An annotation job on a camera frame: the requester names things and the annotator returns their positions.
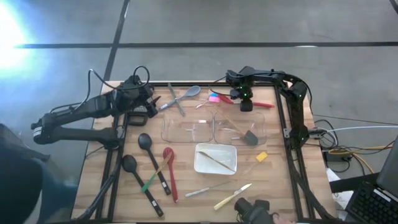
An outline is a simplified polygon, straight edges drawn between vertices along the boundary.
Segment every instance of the gray floor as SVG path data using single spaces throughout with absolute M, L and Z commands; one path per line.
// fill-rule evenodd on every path
M 3 42 L 111 43 L 122 4 L 0 1 L 0 25 L 6 24 L 4 33 L 10 34 L 0 37 L 0 123 L 32 149 L 51 154 L 74 182 L 87 142 L 40 146 L 32 141 L 30 124 L 55 106 L 81 101 L 88 69 L 103 75 L 111 49 L 9 49 Z M 388 0 L 139 0 L 129 5 L 121 43 L 397 41 L 397 21 Z M 397 47 L 119 49 L 111 80 L 125 80 L 137 65 L 147 66 L 152 80 L 214 80 L 245 65 L 275 68 L 310 85 L 316 119 L 337 117 L 326 118 L 336 128 L 374 126 L 398 124 L 397 57 Z M 100 86 L 91 80 L 92 96 Z M 71 124 L 91 125 L 91 119 Z M 385 145 L 397 134 L 396 129 L 338 132 L 340 144 L 358 147 Z M 364 158 L 379 171 L 386 156 L 387 151 Z M 340 177 L 361 175 L 359 165 L 351 164 Z M 330 166 L 337 170 L 346 164 Z

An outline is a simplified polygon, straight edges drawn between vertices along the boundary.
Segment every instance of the wooden tabletop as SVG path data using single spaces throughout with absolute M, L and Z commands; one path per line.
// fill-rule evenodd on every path
M 109 82 L 109 84 L 113 86 L 118 86 L 119 83 L 120 82 Z M 188 87 L 174 88 L 177 96 L 185 93 L 187 89 Z M 223 87 L 213 88 L 213 90 L 225 93 L 229 92 L 228 88 Z M 102 93 L 107 91 L 110 91 L 110 89 L 103 86 Z M 188 111 L 188 116 L 192 116 L 193 114 L 200 115 L 200 112 L 195 112 L 195 106 L 206 101 L 209 92 L 208 88 L 203 87 L 198 96 L 181 101 L 181 105 Z M 275 92 L 272 87 L 254 87 L 253 93 L 253 101 L 276 105 Z M 156 87 L 154 95 L 161 96 L 157 106 L 161 106 L 172 100 L 172 96 L 167 87 Z M 284 102 L 284 111 L 287 111 L 283 97 L 282 101 Z M 208 110 L 214 113 L 215 110 L 221 110 L 225 113 L 241 113 L 239 111 L 239 105 L 227 105 L 223 102 L 218 105 L 219 106 L 215 106 L 207 103 L 198 111 Z M 159 178 L 156 177 L 149 187 L 149 190 L 164 212 L 164 216 L 158 218 L 146 195 L 141 193 L 141 188 L 137 180 L 132 174 L 128 174 L 122 170 L 114 210 L 115 222 L 236 222 L 237 213 L 234 210 L 234 203 L 240 197 L 246 198 L 251 203 L 254 203 L 256 199 L 268 200 L 271 203 L 271 212 L 277 212 L 281 216 L 291 220 L 295 219 L 292 187 L 286 163 L 279 114 L 276 107 L 271 109 L 254 107 L 251 113 L 261 113 L 264 115 L 267 141 L 265 144 L 256 147 L 236 146 L 238 150 L 238 168 L 235 175 L 199 174 L 193 168 L 195 146 L 197 143 L 167 142 L 162 139 L 162 122 L 165 113 L 171 113 L 173 111 L 178 112 L 175 105 L 165 111 L 159 112 L 154 118 L 149 119 L 145 126 L 128 127 L 124 153 L 131 154 L 136 158 L 138 163 L 137 172 L 143 181 L 146 182 L 155 170 L 147 152 L 143 151 L 138 146 L 138 136 L 141 133 L 147 133 L 151 136 L 153 141 L 151 151 L 155 155 L 158 164 L 163 161 L 162 153 L 164 148 L 171 147 L 175 152 L 173 167 L 178 190 L 178 203 L 174 203 L 171 195 L 166 196 L 159 182 Z M 304 101 L 304 117 L 307 127 L 314 127 L 308 100 Z M 93 128 L 102 129 L 110 127 L 112 121 L 112 117 L 96 119 Z M 308 143 L 318 144 L 315 140 L 309 140 Z M 97 142 L 89 143 L 87 153 L 90 153 L 100 146 L 101 145 Z M 256 155 L 263 151 L 268 153 L 268 157 L 260 164 L 254 166 L 246 175 L 241 175 L 243 171 L 255 162 Z M 331 196 L 331 190 L 319 147 L 304 145 L 302 151 L 312 192 L 332 215 L 336 215 L 335 204 Z M 72 218 L 81 215 L 98 193 L 101 185 L 105 158 L 106 151 L 102 149 L 93 153 L 86 159 L 81 173 Z M 166 167 L 162 173 L 171 188 L 169 169 Z M 231 181 L 228 184 L 211 189 L 208 192 L 194 197 L 185 198 L 185 194 L 187 193 L 217 185 L 228 180 Z M 214 211 L 213 207 L 218 202 L 229 197 L 235 190 L 238 190 L 248 183 L 252 183 L 252 186 L 232 199 L 232 201 L 227 203 L 224 207 Z M 110 190 L 108 191 L 104 203 L 104 216 L 108 211 L 109 198 Z M 302 199 L 303 208 L 305 208 L 303 194 L 301 194 L 300 198 Z

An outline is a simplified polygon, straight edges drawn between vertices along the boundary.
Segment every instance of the black ladle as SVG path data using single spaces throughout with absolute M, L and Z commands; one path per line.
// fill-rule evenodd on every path
M 155 167 L 155 170 L 159 169 L 159 166 L 157 165 L 155 157 L 152 154 L 152 152 L 150 151 L 150 147 L 152 145 L 152 139 L 150 138 L 150 136 L 147 133 L 142 133 L 138 136 L 138 145 L 142 150 L 145 150 L 148 152 L 148 155 Z M 159 172 L 157 175 L 159 176 L 160 182 L 162 183 L 164 192 L 166 192 L 166 195 L 170 195 L 172 192 L 169 189 L 169 186 L 167 185 L 166 179 L 164 179 L 162 172 Z
M 141 178 L 139 177 L 139 175 L 136 172 L 136 170 L 137 170 L 137 161 L 132 155 L 123 156 L 122 167 L 123 167 L 124 171 L 134 174 L 134 176 L 136 177 L 136 179 L 138 181 L 138 184 L 141 187 L 144 186 L 143 181 L 141 180 Z M 157 202 L 155 201 L 153 196 L 150 194 L 148 189 L 145 191 L 145 194 L 147 195 L 147 198 L 149 199 L 150 203 L 152 204 L 153 208 L 155 209 L 157 215 L 159 217 L 162 217 L 163 216 L 163 211 L 160 208 L 160 206 L 157 204 Z

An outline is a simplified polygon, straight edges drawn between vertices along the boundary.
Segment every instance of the white rectangular dish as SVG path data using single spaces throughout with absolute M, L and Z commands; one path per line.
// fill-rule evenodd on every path
M 217 161 L 232 168 L 235 172 L 198 153 L 198 151 L 205 152 Z M 195 171 L 203 174 L 234 175 L 238 166 L 236 158 L 237 152 L 235 146 L 199 143 L 195 149 L 195 162 L 193 163 L 193 168 Z

